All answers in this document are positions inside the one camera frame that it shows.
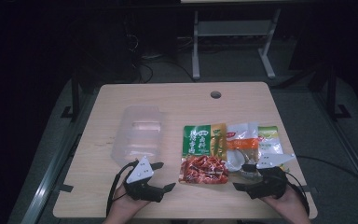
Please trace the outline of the person's right hand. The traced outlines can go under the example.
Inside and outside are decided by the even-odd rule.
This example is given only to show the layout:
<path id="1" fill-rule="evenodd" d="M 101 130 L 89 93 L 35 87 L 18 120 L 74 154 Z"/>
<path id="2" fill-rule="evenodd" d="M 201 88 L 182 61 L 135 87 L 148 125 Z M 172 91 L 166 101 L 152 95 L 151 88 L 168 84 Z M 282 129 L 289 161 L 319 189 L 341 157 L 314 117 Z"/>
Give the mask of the person's right hand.
<path id="1" fill-rule="evenodd" d="M 300 198 L 289 186 L 286 187 L 285 193 L 281 198 L 275 199 L 272 196 L 268 196 L 261 198 L 261 201 L 269 205 L 286 221 L 289 217 L 308 216 Z"/>

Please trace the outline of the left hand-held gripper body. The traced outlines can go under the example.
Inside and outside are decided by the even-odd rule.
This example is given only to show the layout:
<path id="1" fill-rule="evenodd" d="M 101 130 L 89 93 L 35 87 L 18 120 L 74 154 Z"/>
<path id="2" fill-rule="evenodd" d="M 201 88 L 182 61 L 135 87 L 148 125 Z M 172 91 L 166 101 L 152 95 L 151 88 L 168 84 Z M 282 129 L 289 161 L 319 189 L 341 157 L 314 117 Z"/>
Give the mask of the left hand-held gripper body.
<path id="1" fill-rule="evenodd" d="M 137 161 L 137 164 L 129 172 L 124 181 L 125 190 L 133 200 L 159 203 L 163 199 L 164 190 L 148 184 L 155 171 L 152 170 L 151 163 L 147 157 Z"/>

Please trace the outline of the green and red chili packet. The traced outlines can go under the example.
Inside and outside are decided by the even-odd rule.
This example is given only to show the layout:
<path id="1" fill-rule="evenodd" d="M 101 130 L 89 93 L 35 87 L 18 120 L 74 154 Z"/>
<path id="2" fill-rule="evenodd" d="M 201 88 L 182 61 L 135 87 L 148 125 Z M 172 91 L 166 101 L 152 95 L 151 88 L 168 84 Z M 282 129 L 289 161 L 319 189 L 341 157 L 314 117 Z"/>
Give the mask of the green and red chili packet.
<path id="1" fill-rule="evenodd" d="M 179 181 L 187 184 L 228 182 L 225 123 L 185 126 Z"/>

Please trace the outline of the clear plastic container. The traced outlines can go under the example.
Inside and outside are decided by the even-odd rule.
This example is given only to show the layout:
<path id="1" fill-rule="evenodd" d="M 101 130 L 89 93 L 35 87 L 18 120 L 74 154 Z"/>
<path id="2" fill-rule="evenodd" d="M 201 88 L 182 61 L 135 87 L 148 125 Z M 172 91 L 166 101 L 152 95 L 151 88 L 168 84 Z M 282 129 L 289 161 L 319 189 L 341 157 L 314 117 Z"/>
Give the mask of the clear plastic container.
<path id="1" fill-rule="evenodd" d="M 156 105 L 130 105 L 121 117 L 111 158 L 119 167 L 147 157 L 159 160 L 163 115 Z"/>

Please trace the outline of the aluminium frame rail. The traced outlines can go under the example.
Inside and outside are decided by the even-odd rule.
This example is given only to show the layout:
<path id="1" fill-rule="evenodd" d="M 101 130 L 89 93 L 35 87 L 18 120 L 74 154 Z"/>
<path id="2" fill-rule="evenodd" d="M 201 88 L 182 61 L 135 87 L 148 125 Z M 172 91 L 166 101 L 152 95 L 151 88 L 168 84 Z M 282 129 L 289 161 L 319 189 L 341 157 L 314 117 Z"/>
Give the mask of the aluminium frame rail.
<path id="1" fill-rule="evenodd" d="M 358 198 L 358 102 L 351 91 L 338 99 L 351 117 L 332 120 L 325 110 L 320 93 L 311 95 L 315 114 L 310 118 L 312 144 L 310 151 L 326 161 L 327 172 L 333 174 L 333 188 L 352 199 Z"/>
<path id="2" fill-rule="evenodd" d="M 64 118 L 62 113 L 66 108 L 72 111 L 74 99 L 69 90 L 62 91 L 50 114 L 8 224 L 38 223 L 61 175 L 66 175 L 66 165 L 76 151 L 96 97 L 96 93 L 79 93 L 78 115 L 75 119 Z"/>

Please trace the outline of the white metal table frame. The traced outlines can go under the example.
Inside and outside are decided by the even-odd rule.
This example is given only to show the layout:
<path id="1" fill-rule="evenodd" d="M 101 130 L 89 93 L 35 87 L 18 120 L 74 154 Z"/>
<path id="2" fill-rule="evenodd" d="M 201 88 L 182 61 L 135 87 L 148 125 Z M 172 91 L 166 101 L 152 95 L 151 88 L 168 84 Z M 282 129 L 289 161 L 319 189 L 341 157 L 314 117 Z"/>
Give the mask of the white metal table frame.
<path id="1" fill-rule="evenodd" d="M 275 10 L 270 20 L 258 21 L 201 21 L 199 12 L 194 13 L 193 23 L 193 50 L 192 50 L 192 77 L 200 79 L 200 57 L 199 57 L 199 38 L 210 36 L 256 36 L 262 35 L 266 38 L 265 44 L 258 49 L 260 60 L 264 66 L 267 77 L 276 77 L 272 65 L 269 61 L 269 47 L 271 45 L 281 10 Z"/>

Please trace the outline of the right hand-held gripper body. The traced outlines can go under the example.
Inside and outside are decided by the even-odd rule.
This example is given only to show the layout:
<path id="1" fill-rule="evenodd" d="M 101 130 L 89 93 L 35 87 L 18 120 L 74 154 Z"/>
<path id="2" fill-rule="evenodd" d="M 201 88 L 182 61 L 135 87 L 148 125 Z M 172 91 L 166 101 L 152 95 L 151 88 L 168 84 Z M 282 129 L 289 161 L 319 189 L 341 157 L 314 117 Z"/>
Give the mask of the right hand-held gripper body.
<path id="1" fill-rule="evenodd" d="M 295 157 L 295 154 L 263 153 L 256 164 L 256 170 L 261 174 L 262 180 L 248 188 L 249 196 L 252 199 L 267 196 L 282 197 L 287 177 L 281 165 Z"/>

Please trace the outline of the black metal stand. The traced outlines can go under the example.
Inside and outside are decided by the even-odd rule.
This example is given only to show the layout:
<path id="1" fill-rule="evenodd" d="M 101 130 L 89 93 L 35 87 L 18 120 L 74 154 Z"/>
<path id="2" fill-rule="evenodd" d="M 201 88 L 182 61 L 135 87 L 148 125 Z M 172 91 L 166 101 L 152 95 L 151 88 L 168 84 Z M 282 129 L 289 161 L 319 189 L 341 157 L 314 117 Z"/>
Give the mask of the black metal stand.
<path id="1" fill-rule="evenodd" d="M 74 71 L 71 77 L 71 96 L 72 105 L 66 106 L 64 108 L 61 117 L 64 119 L 70 119 L 72 122 L 75 122 L 80 111 L 79 82 L 77 71 Z"/>
<path id="2" fill-rule="evenodd" d="M 331 64 L 319 64 L 309 84 L 309 89 L 313 92 L 322 91 L 323 88 L 326 88 L 325 110 L 328 116 L 334 121 L 338 119 L 349 119 L 351 114 L 345 105 L 336 104 L 337 73 Z"/>

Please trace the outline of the white packet with orange band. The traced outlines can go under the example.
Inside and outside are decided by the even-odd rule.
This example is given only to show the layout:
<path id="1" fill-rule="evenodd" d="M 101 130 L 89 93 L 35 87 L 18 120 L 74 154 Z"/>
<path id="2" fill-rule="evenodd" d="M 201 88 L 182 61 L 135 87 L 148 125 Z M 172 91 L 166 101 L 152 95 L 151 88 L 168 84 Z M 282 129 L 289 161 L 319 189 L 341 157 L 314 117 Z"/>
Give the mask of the white packet with orange band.
<path id="1" fill-rule="evenodd" d="M 228 125 L 227 169 L 230 172 L 237 172 L 244 164 L 256 164 L 258 157 L 258 123 Z"/>

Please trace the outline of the person's left hand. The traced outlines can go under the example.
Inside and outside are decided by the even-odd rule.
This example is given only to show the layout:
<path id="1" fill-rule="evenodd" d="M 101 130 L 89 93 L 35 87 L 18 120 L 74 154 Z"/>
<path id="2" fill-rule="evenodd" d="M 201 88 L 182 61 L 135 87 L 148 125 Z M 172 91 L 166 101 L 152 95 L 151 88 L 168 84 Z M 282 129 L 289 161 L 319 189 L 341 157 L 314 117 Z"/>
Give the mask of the person's left hand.
<path id="1" fill-rule="evenodd" d="M 127 194 L 124 186 L 120 185 L 115 191 L 111 212 L 117 216 L 133 217 L 149 204 L 150 201 L 133 200 Z"/>

